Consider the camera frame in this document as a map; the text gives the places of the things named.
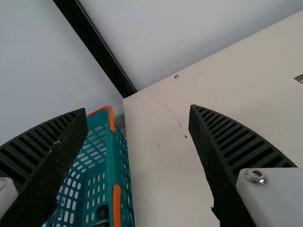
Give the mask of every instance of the black wall trim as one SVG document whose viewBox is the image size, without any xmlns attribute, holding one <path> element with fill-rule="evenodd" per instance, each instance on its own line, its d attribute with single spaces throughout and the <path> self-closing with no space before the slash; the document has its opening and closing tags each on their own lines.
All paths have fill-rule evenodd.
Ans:
<svg viewBox="0 0 303 227">
<path fill-rule="evenodd" d="M 53 0 L 123 98 L 137 90 L 78 0 Z"/>
</svg>

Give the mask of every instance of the white wall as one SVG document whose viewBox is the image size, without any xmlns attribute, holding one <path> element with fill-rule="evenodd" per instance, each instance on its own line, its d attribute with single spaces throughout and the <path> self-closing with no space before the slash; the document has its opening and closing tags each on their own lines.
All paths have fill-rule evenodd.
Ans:
<svg viewBox="0 0 303 227">
<path fill-rule="evenodd" d="M 0 145 L 76 108 L 123 99 L 52 0 L 0 1 Z"/>
<path fill-rule="evenodd" d="M 139 90 L 303 9 L 302 0 L 81 2 Z"/>
</svg>

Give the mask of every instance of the scratch mark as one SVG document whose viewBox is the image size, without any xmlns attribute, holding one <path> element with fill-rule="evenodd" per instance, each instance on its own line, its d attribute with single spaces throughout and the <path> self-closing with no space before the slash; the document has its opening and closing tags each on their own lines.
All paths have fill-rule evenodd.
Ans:
<svg viewBox="0 0 303 227">
<path fill-rule="evenodd" d="M 165 105 L 168 108 L 168 110 L 172 113 L 172 115 L 174 116 L 174 118 L 178 121 L 179 126 L 182 129 L 181 123 L 180 123 L 179 119 L 175 116 L 174 112 L 165 103 L 162 103 L 162 104 Z"/>
</svg>

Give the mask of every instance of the teal plastic basket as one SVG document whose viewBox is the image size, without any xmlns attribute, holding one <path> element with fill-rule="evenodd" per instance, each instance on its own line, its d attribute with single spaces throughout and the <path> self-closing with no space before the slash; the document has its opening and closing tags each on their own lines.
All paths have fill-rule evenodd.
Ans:
<svg viewBox="0 0 303 227">
<path fill-rule="evenodd" d="M 113 122 L 111 106 L 93 112 L 87 123 L 87 138 L 59 189 L 57 209 L 45 226 L 133 227 L 127 143 Z"/>
</svg>

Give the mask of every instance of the white table surface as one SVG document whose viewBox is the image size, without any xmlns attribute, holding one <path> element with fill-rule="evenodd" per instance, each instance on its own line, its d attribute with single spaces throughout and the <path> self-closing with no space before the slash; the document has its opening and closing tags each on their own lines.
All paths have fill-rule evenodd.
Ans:
<svg viewBox="0 0 303 227">
<path fill-rule="evenodd" d="M 137 227 L 219 226 L 188 132 L 191 104 L 241 122 L 303 166 L 302 28 L 299 12 L 124 100 Z"/>
</svg>

